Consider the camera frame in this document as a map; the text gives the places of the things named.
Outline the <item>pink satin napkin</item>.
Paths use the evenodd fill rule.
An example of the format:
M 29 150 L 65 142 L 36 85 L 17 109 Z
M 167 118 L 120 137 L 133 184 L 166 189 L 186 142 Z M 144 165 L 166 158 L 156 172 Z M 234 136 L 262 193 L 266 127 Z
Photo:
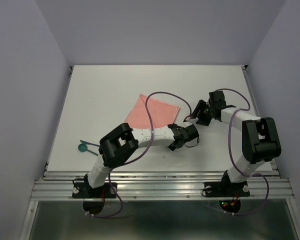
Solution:
M 131 128 L 151 128 L 150 119 L 146 110 L 146 99 L 146 95 L 140 94 L 132 110 L 127 115 L 124 122 L 128 123 Z M 179 106 L 152 97 L 147 102 L 147 108 L 150 113 L 154 129 L 173 124 L 180 111 Z

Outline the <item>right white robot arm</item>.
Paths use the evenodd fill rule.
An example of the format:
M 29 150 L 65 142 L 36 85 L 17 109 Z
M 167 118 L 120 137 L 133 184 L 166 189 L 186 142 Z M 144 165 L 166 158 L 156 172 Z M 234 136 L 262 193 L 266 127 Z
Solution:
M 220 182 L 221 192 L 232 195 L 242 183 L 256 175 L 255 171 L 266 162 L 272 161 L 282 153 L 281 143 L 275 120 L 271 117 L 258 117 L 248 114 L 251 105 L 248 99 L 234 89 L 228 91 L 240 95 L 247 103 L 247 108 L 238 108 L 226 103 L 225 89 L 217 89 L 209 93 L 208 101 L 200 100 L 190 119 L 197 119 L 198 125 L 208 126 L 215 119 L 229 124 L 228 152 L 232 167 L 225 172 L 225 180 Z M 232 128 L 241 132 L 241 152 L 238 160 L 232 154 Z

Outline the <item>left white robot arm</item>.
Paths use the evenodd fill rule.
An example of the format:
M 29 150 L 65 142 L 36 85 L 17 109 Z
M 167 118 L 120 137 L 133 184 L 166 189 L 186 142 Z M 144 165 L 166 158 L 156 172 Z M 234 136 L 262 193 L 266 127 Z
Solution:
M 163 146 L 174 151 L 199 137 L 192 123 L 186 126 L 173 123 L 153 130 L 132 128 L 128 123 L 122 123 L 100 140 L 97 160 L 83 179 L 84 191 L 90 197 L 98 196 L 109 172 L 126 165 L 138 149 L 147 152 L 152 146 Z

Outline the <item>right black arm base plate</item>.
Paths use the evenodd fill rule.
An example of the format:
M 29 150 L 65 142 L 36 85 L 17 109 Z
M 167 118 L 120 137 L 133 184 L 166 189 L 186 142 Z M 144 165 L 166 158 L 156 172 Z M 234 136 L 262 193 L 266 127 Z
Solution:
M 232 197 L 249 197 L 250 191 L 248 183 L 229 183 L 223 184 L 221 181 L 205 182 L 201 194 L 207 198 L 232 198 Z

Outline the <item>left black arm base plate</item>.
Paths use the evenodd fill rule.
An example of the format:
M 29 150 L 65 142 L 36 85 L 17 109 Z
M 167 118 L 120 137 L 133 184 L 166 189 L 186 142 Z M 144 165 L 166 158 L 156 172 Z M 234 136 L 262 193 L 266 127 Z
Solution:
M 115 199 L 117 196 L 108 182 L 97 188 L 90 188 L 84 182 L 75 182 L 71 197 L 73 199 Z

